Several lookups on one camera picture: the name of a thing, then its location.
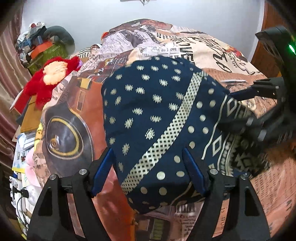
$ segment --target wooden door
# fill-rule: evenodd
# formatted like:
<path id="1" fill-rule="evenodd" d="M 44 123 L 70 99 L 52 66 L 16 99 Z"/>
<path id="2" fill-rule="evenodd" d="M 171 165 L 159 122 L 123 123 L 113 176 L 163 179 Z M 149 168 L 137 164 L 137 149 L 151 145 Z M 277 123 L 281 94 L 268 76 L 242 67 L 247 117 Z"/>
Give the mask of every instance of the wooden door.
<path id="1" fill-rule="evenodd" d="M 283 25 L 287 28 L 286 23 L 274 7 L 265 2 L 262 30 L 277 25 Z M 279 68 L 276 66 L 274 59 L 270 56 L 271 55 L 264 49 L 263 45 L 258 42 L 251 63 L 266 77 L 277 77 L 279 75 Z"/>

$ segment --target newspaper print bedsheet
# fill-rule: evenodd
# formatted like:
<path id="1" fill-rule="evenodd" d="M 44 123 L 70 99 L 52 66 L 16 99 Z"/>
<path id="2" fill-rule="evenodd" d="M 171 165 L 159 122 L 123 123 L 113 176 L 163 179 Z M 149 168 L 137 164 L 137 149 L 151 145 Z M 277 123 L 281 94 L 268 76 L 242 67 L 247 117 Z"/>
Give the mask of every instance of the newspaper print bedsheet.
<path id="1" fill-rule="evenodd" d="M 69 176 L 99 158 L 106 147 L 100 96 L 103 81 L 127 64 L 157 55 L 188 59 L 230 91 L 246 88 L 254 80 L 265 78 L 237 49 L 206 33 L 149 19 L 117 26 L 102 39 L 100 49 L 92 49 L 90 59 L 79 73 L 73 72 L 56 87 L 52 100 L 43 109 L 34 152 L 35 172 L 41 186 L 52 173 Z M 276 103 L 256 97 L 242 104 L 261 116 Z M 65 133 L 66 139 L 59 138 Z M 74 148 L 79 156 L 71 152 Z M 296 163 L 286 146 L 270 150 L 267 158 L 272 167 L 254 178 L 252 184 L 273 235 L 295 205 Z M 223 174 L 233 174 L 225 160 L 218 168 Z M 185 241 L 203 204 L 163 207 L 138 215 L 129 207 L 113 168 L 93 202 L 112 241 Z M 71 195 L 69 207 L 75 231 L 83 236 Z M 215 235 L 223 230 L 227 208 L 226 200 Z"/>

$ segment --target polka dot fabric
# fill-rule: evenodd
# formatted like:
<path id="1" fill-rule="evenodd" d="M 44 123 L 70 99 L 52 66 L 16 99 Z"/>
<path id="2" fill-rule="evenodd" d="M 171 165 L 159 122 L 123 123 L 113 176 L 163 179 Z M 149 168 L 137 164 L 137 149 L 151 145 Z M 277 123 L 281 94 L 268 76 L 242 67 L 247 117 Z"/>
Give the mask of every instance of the polka dot fabric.
<path id="1" fill-rule="evenodd" d="M 102 87 L 106 141 L 129 205 L 138 213 L 200 200 L 182 160 L 192 148 L 210 168 L 239 175 L 251 144 L 222 133 L 218 123 L 254 114 L 185 59 L 156 56 L 117 70 Z"/>

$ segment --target brown fabric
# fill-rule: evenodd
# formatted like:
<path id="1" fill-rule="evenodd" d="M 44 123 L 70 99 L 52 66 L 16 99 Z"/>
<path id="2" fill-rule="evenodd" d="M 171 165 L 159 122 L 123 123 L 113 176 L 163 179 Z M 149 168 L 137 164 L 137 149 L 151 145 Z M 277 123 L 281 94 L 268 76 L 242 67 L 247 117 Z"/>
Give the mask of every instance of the brown fabric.
<path id="1" fill-rule="evenodd" d="M 22 8 L 0 36 L 0 163 L 12 166 L 15 142 L 13 135 L 18 127 L 9 108 L 22 90 L 25 83 L 31 78 L 19 60 L 14 44 L 20 34 Z"/>

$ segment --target green led light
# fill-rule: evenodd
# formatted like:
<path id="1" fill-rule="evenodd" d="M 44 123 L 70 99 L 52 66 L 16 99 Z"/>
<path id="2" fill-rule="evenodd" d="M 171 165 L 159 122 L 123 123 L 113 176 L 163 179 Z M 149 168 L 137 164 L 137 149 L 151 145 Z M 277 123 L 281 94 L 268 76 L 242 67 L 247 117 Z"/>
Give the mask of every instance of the green led light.
<path id="1" fill-rule="evenodd" d="M 289 44 L 289 48 L 293 51 L 293 53 L 296 55 L 295 49 L 292 47 L 292 45 Z"/>

